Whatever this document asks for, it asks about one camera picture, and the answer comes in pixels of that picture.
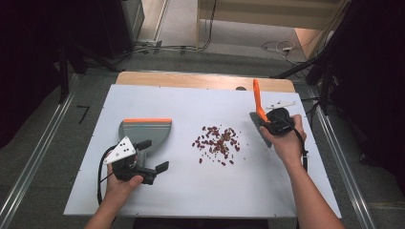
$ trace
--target black curtain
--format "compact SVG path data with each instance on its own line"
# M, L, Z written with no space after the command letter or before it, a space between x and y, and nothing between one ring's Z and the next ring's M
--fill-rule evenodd
M395 175L405 194L405 3L352 4L361 7L333 52L340 85L331 97L354 123L367 158Z
M59 84L54 5L0 0L0 148Z

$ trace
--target table surface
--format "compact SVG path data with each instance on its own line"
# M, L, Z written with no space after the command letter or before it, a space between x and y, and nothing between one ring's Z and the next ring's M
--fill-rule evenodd
M216 78L215 87L225 90L206 89L211 80L205 79L210 77ZM126 84L139 83L141 86L119 85L124 82L124 78ZM176 80L179 80L185 88L161 86L173 84ZM288 80L261 81L263 81L262 88L266 82L271 82L270 88L281 90L285 87L285 90L289 91L293 89ZM155 83L158 83L159 87L150 87ZM196 87L199 89L191 88L193 84L197 84ZM274 150L265 145L248 118L248 113L254 110L253 93L234 90L235 86L249 89L250 84L252 78L248 77L224 76L221 80L220 75L122 73L106 98L94 136L77 174L65 214L91 215L96 210L95 177L98 159L95 158L99 158L106 148L117 143L117 126L122 118L132 114L152 117L159 114L173 118L172 130L160 148L148 157L146 166L152 167L169 160L169 170L158 175L154 185L139 187L121 209L121 215L165 218L295 217L287 171ZM292 114L305 114L298 94L262 91L263 103L275 103L280 98L297 102L297 105L288 107ZM228 104L229 99L238 102ZM196 119L199 114L205 114L204 118ZM241 152L232 152L235 155L233 158L235 164L226 161L227 165L222 166L221 163L212 158L208 159L208 156L191 147L196 135L201 134L201 126L207 123L241 130L238 134L238 141L242 144ZM308 133L306 148L310 151L309 175L333 211L340 217L322 159L306 119L304 129ZM204 158L202 164L199 163L200 157Z
M258 81L262 92L295 93L292 82L287 79L258 78ZM253 90L252 77L203 73L123 72L118 75L116 84L222 90L244 87Z

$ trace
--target white mounting bracket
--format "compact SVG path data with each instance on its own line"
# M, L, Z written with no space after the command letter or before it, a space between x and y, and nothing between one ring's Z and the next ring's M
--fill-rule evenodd
M131 140L128 136L126 136L119 142L116 148L107 157L105 157L103 164L113 163L117 160L134 155L136 152L137 151L132 145Z
M266 106L266 109L277 109L277 108L283 108L283 107L288 107L288 106L294 106L297 104L295 101L278 101L276 104L271 104L270 106Z

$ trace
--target black cable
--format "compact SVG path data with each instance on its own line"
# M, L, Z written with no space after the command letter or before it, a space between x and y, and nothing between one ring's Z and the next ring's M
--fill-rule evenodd
M331 19L330 22L328 22L324 27L322 27L322 29L321 29L318 33L316 33L316 35L315 35L314 37L312 37L312 39L311 39L307 44L301 46L301 48L303 48L304 46L307 46L307 45L309 45L310 43L312 43L312 41L321 33L321 31L322 31L324 28L326 28L326 27L329 26L332 22L334 22L334 20L336 20L337 16L338 16L338 14L335 14L334 17L333 17L333 19Z
M108 150L102 155L100 163L98 164L98 176L97 176L97 200L98 200L98 205L100 205L101 202L102 202L102 195L101 195L101 170L102 170L102 164L104 162L104 158L108 155L108 153L110 153L110 151L114 150L116 148L116 146L117 145L108 148Z
M337 12L340 12L340 11L342 10L342 7L344 7L344 6L345 6L345 5L341 5L340 8L339 8L339 10L338 10ZM316 33L316 35L312 38L312 40L309 42L309 44L315 39L316 36L318 36L318 35L321 33L321 31L322 31L326 26L328 26L328 25L331 24L334 20L336 20L338 16L339 16L338 13L335 14L334 17L333 17L333 19L332 19L328 24L326 24L318 33ZM324 40L324 45L323 45L323 47L319 48L319 49L316 51L316 55L318 55L319 51L324 50L324 49L326 48L327 43L328 43L328 40L329 40L328 37L326 37L325 40Z
M305 73L303 73L302 71L300 71L300 73L304 76L304 78L307 78L307 75Z
M319 99L321 99L321 97L310 97L310 98L301 98L301 101L305 102L305 101L313 101L313 100L319 100Z
M309 127L312 130L312 126L313 126L313 117L315 116L315 112L316 112L316 107L321 105L321 102L318 100L318 102L314 103L312 105L312 108L309 109L309 111L306 112L306 115L310 113L309 116Z
M107 177L103 178L100 183L102 183L102 181L104 181L106 178L110 177L113 173L109 174Z
M210 22L209 22L209 35L208 35L208 40L205 42L205 44L202 47L198 47L197 49L195 49L196 47L194 46L160 46L160 47L153 47L153 46L146 46L146 47L142 47L139 49L136 49L130 53L133 52L142 52L142 51L148 51L148 50L160 50L160 49L171 49L171 50L176 50L176 51L191 51L191 52L202 52L205 51L208 46L211 44L211 37L212 37L212 25L214 22L214 16L215 16L215 9L217 8L217 0L215 0L214 2L214 7L212 9L211 12L211 18L210 18Z
M279 117L277 115L274 115L274 114L270 114L270 116L275 117L275 118L279 119L280 121L286 123L295 132L295 134L297 135L298 140L300 141L301 146L302 146L303 166L304 166L305 171L308 171L308 158L307 158L308 151L305 149L305 141L304 141L303 137L301 136L301 134L297 131L297 129L295 129L294 126L289 124L283 118L281 118L281 117Z

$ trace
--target wooden table edge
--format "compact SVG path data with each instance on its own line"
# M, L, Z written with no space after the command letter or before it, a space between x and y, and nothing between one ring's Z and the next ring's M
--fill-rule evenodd
M243 87L253 91L254 78L258 79L262 92L295 93L294 86L288 79L215 73L122 72L118 75L116 84L220 90Z

